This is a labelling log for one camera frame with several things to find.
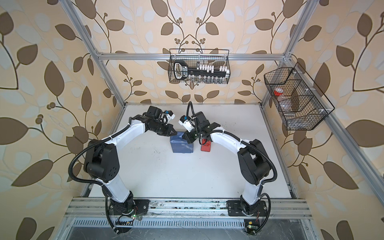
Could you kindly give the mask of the light blue wrapping paper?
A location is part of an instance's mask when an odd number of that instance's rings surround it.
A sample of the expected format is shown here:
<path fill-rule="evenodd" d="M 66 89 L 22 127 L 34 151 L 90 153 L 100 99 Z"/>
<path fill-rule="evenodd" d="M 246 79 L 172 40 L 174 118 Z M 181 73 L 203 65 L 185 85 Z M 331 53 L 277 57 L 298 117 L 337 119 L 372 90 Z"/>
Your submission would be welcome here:
<path fill-rule="evenodd" d="M 177 132 L 176 135 L 170 137 L 170 144 L 173 153 L 191 154 L 194 152 L 194 144 L 189 144 L 183 139 L 184 132 Z"/>

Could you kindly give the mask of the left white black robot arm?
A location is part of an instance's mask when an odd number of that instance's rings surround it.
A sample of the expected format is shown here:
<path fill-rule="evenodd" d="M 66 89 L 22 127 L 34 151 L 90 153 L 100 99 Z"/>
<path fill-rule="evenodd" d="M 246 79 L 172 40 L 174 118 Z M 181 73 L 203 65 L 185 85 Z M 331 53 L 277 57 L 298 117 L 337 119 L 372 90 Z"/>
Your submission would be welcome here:
<path fill-rule="evenodd" d="M 69 177 L 78 183 L 100 186 L 114 209 L 126 215 L 135 214 L 138 207 L 135 206 L 133 193 L 119 176 L 118 151 L 147 131 L 159 136 L 175 136 L 177 131 L 172 124 L 169 124 L 174 118 L 175 114 L 172 111 L 162 111 L 155 106 L 149 106 L 143 114 L 129 118 L 128 124 L 116 133 L 102 140 L 91 140 L 71 161 L 68 168 Z M 92 177 L 91 180 L 80 179 L 74 174 L 75 163 L 82 155 L 86 155 L 84 171 Z"/>

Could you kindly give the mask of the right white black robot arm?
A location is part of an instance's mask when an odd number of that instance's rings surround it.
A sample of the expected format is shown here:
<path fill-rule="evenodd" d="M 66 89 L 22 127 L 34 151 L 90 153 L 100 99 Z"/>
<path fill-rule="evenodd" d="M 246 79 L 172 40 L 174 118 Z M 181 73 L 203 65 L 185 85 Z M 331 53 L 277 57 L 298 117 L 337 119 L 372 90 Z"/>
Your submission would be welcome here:
<path fill-rule="evenodd" d="M 195 112 L 193 103 L 188 102 L 186 114 L 179 120 L 186 131 L 183 139 L 189 144 L 195 140 L 210 141 L 231 151 L 238 157 L 240 172 L 246 180 L 240 197 L 240 208 L 244 215 L 252 216 L 262 202 L 264 185 L 274 182 L 278 177 L 277 168 L 261 141 L 247 141 L 226 131 L 218 123 L 210 123 L 203 112 Z"/>

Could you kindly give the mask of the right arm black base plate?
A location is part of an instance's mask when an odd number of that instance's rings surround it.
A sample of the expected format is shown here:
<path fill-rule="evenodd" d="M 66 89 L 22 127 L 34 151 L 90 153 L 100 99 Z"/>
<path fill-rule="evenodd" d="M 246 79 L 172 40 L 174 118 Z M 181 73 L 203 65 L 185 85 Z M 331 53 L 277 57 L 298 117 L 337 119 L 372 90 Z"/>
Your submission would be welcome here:
<path fill-rule="evenodd" d="M 253 205 L 249 205 L 244 200 L 228 200 L 226 207 L 230 217 L 266 217 L 268 213 L 267 204 L 262 200 Z"/>

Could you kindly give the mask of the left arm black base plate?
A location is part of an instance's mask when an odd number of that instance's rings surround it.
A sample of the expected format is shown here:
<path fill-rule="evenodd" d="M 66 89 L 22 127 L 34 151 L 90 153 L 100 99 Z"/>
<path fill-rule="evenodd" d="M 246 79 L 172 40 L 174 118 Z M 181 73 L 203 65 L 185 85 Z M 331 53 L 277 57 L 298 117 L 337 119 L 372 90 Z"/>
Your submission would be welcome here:
<path fill-rule="evenodd" d="M 150 200 L 135 199 L 127 200 L 124 203 L 118 203 L 111 200 L 109 203 L 109 211 L 112 215 L 145 215 L 149 210 Z"/>

